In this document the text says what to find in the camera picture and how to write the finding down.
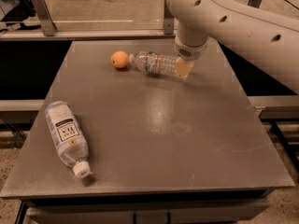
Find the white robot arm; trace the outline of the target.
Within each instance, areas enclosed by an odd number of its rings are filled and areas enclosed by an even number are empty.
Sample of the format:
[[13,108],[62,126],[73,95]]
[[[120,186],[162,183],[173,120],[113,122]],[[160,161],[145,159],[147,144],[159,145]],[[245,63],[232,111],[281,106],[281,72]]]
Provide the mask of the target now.
[[299,20],[235,0],[166,0],[178,21],[176,50],[196,60],[211,37],[299,93]]

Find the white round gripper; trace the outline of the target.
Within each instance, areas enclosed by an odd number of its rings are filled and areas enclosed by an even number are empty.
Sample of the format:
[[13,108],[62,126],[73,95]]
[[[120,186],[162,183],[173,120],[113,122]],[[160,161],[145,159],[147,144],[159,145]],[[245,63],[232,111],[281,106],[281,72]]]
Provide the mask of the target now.
[[208,38],[206,37],[199,45],[187,46],[179,38],[175,37],[175,51],[178,58],[175,61],[176,76],[186,79],[193,67],[193,61],[198,60],[207,48]]

